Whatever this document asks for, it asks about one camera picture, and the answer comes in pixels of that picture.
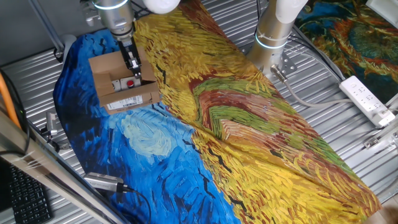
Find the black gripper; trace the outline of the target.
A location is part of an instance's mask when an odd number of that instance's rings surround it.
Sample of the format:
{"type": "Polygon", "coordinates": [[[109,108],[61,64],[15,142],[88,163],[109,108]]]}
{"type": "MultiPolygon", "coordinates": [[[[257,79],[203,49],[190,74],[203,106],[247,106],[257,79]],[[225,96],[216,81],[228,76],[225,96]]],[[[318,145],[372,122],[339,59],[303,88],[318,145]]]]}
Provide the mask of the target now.
{"type": "Polygon", "coordinates": [[[125,64],[137,78],[141,78],[141,60],[135,41],[132,37],[118,41],[125,64]]]}

